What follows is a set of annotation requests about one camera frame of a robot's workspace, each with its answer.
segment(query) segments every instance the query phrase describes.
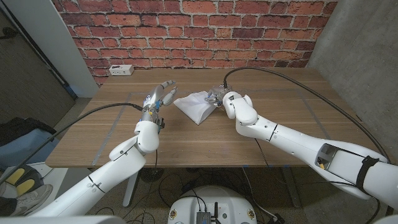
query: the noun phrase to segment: white tissue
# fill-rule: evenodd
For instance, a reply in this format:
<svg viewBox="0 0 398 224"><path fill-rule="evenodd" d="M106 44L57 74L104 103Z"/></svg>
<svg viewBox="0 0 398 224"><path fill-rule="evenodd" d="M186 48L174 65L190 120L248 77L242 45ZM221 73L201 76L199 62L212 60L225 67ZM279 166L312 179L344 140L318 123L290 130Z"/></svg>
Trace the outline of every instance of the white tissue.
<svg viewBox="0 0 398 224"><path fill-rule="evenodd" d="M205 101L206 97L207 92L201 91L199 93L189 94L189 96L184 98L176 99L174 104L191 118L193 122L199 125L216 108L214 104Z"/></svg>

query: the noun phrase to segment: electrical outlet box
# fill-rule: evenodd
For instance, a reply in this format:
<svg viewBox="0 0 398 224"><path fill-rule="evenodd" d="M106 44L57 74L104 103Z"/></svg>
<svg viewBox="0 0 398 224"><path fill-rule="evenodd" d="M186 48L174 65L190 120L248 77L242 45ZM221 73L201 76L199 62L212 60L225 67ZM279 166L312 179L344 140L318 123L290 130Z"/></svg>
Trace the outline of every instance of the electrical outlet box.
<svg viewBox="0 0 398 224"><path fill-rule="evenodd" d="M134 67L132 65L112 65L109 71L111 75L131 75Z"/></svg>

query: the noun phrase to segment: white sneaker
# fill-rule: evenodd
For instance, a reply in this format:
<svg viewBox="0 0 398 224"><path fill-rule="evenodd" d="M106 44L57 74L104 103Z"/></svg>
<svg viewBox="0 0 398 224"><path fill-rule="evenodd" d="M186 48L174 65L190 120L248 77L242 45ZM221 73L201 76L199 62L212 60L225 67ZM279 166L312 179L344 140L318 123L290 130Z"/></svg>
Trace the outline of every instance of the white sneaker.
<svg viewBox="0 0 398 224"><path fill-rule="evenodd" d="M17 197L17 208L11 216L23 215L39 208L50 196L52 185L45 184L38 189Z"/></svg>

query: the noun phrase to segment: robotic arm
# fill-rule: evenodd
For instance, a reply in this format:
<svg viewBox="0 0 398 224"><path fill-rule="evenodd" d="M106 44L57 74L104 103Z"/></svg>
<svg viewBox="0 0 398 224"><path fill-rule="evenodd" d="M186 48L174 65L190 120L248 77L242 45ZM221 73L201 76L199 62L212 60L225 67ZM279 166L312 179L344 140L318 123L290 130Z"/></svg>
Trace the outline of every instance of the robotic arm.
<svg viewBox="0 0 398 224"><path fill-rule="evenodd" d="M379 153L357 144L308 136L257 114L249 96L222 89L211 92L209 103L224 105L236 120L239 134L269 142L308 164L345 192L363 199L370 196L398 209L398 166Z"/></svg>
<svg viewBox="0 0 398 224"><path fill-rule="evenodd" d="M159 108L171 104L177 87L164 95L164 88L175 84L167 81L155 87L144 100L142 116L136 125L136 136L116 146L108 163L85 177L71 189L59 196L50 205L41 209L32 217L65 217L84 215L106 192L126 180L144 167L145 154L156 151L159 146L158 133L164 128Z"/></svg>

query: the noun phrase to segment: yellow shoe insole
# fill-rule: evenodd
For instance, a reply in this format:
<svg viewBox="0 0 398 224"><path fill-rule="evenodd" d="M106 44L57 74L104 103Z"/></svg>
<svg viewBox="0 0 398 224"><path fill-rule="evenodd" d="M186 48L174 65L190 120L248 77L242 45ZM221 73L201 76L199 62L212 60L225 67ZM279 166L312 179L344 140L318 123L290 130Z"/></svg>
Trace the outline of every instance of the yellow shoe insole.
<svg viewBox="0 0 398 224"><path fill-rule="evenodd" d="M12 185L15 185L15 183L20 179L20 177L22 177L22 175L24 175L24 173L25 169L20 168L17 171L15 171L10 177L8 177L6 181Z"/></svg>
<svg viewBox="0 0 398 224"><path fill-rule="evenodd" d="M35 185L35 181L32 179L29 179L23 183L21 183L20 185L18 185L17 188L17 193L18 196L23 195L24 193L26 193L28 190L30 190L33 186Z"/></svg>

